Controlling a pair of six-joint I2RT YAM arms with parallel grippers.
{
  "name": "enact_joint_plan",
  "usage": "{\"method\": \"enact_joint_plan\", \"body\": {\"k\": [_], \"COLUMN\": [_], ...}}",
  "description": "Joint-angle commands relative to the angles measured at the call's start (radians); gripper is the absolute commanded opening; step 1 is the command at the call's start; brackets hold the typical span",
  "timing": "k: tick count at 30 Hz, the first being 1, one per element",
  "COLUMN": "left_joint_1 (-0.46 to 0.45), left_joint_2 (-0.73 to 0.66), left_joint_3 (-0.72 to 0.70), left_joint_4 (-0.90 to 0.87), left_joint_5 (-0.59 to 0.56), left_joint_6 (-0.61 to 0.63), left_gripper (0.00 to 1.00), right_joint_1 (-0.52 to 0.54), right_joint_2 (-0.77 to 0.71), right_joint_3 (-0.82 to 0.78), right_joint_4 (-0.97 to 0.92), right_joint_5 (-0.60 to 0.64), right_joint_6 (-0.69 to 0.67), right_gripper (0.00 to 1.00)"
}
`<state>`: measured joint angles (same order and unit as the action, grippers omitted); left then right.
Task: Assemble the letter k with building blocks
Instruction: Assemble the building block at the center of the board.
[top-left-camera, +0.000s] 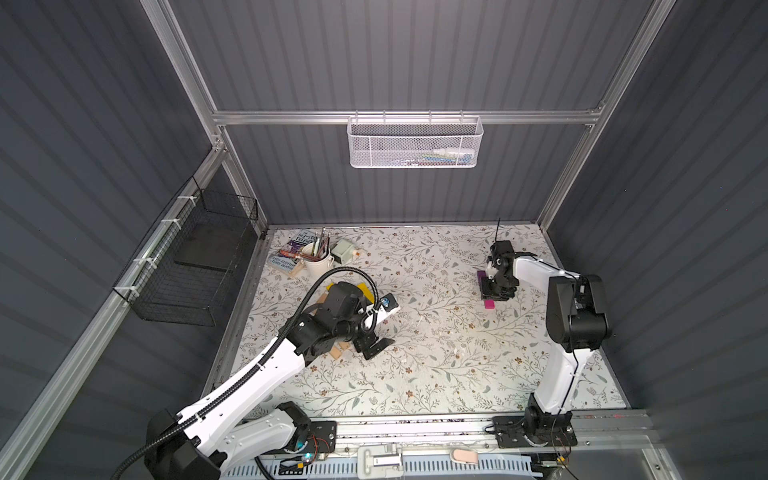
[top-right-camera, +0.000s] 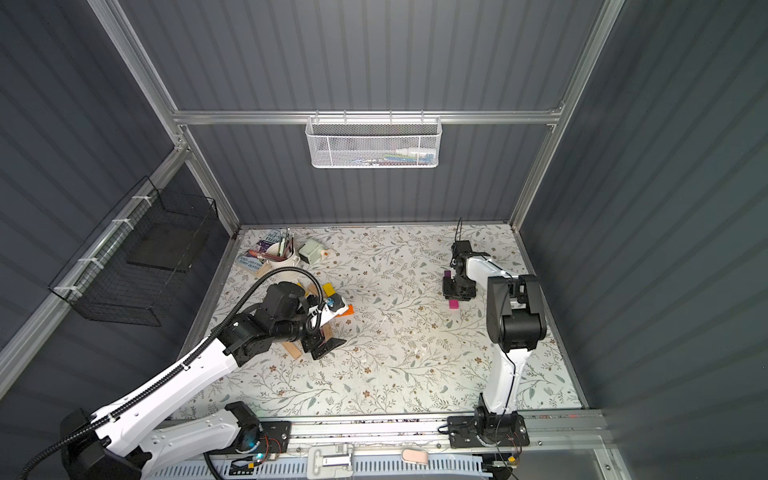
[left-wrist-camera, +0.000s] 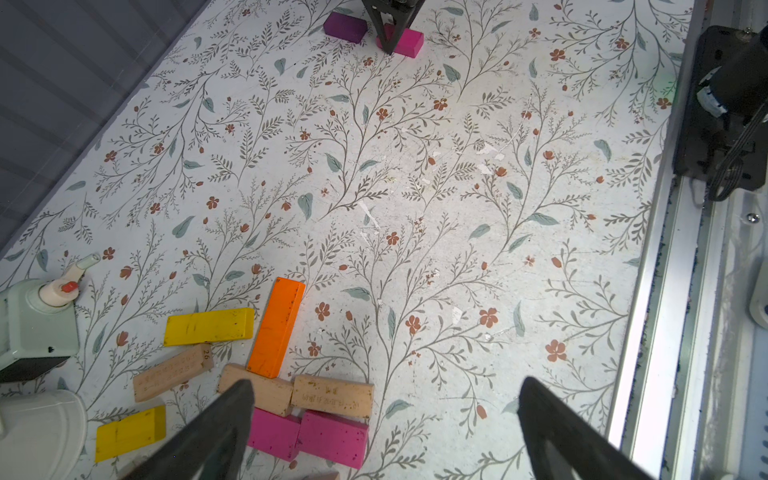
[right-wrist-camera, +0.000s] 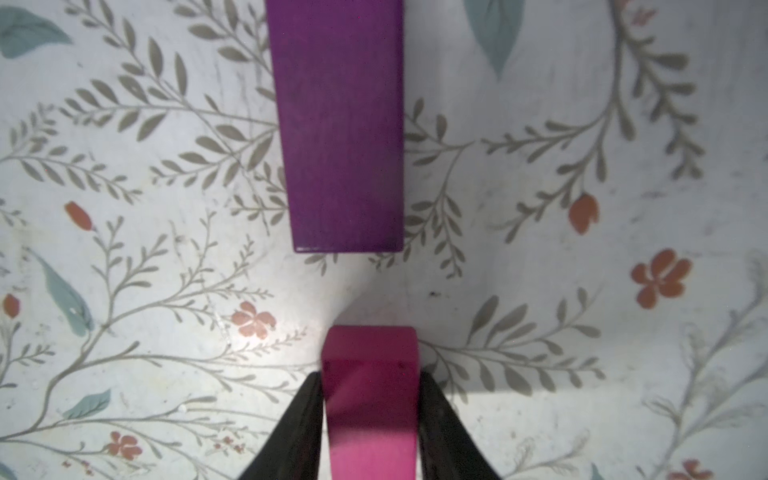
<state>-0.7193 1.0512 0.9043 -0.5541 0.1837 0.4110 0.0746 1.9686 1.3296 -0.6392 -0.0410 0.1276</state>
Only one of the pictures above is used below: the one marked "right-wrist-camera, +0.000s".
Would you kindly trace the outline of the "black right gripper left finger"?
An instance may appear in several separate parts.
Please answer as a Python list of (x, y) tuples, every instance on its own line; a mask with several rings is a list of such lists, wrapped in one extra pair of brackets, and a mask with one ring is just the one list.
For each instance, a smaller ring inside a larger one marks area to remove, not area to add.
[(322, 445), (321, 374), (307, 376), (241, 480), (316, 480)]

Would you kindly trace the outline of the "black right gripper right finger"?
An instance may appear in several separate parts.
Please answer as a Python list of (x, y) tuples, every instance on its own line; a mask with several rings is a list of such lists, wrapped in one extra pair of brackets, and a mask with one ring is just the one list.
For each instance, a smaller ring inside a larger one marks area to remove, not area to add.
[(431, 374), (420, 374), (418, 439), (424, 480), (500, 480)]

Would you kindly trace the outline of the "magenta building block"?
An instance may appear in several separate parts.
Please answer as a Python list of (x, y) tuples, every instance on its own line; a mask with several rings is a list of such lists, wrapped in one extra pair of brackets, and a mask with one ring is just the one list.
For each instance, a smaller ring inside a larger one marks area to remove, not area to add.
[(420, 360), (412, 327), (332, 327), (321, 351), (334, 479), (414, 479)]

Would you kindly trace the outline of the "purple building block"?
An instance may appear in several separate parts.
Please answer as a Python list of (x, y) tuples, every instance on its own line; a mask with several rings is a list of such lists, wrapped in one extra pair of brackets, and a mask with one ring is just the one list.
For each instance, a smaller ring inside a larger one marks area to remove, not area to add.
[(299, 253), (404, 244), (403, 5), (266, 5), (290, 226)]

